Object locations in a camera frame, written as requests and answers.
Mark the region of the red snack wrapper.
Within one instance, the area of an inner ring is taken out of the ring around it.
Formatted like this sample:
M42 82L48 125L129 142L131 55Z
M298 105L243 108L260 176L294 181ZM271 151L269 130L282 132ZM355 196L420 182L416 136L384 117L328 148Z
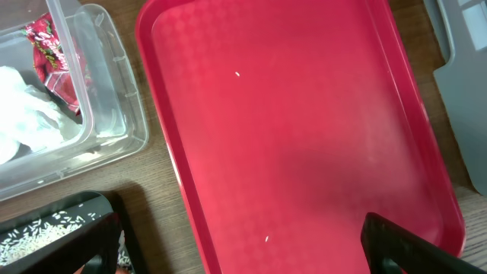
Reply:
M80 115L67 58L51 14L41 15L25 25L21 32L33 45L33 68L40 81L51 95L59 98L76 116Z

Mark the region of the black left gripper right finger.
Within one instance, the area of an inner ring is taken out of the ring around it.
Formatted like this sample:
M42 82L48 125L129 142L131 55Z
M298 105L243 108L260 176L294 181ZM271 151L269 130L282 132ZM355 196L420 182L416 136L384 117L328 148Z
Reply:
M485 274L373 212L365 216L361 245L371 273Z

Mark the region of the white tissue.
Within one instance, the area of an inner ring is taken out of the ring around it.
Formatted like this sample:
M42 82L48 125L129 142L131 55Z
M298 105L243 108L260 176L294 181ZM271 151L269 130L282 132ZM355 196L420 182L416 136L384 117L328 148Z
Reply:
M26 84L15 68L1 67L1 163L26 145L32 152L55 148L73 139L81 126L51 97Z

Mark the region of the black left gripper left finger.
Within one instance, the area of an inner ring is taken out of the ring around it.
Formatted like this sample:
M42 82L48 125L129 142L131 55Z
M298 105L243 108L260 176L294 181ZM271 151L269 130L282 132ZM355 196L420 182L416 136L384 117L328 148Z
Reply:
M101 218L1 268L3 274L115 273L123 227L117 213Z

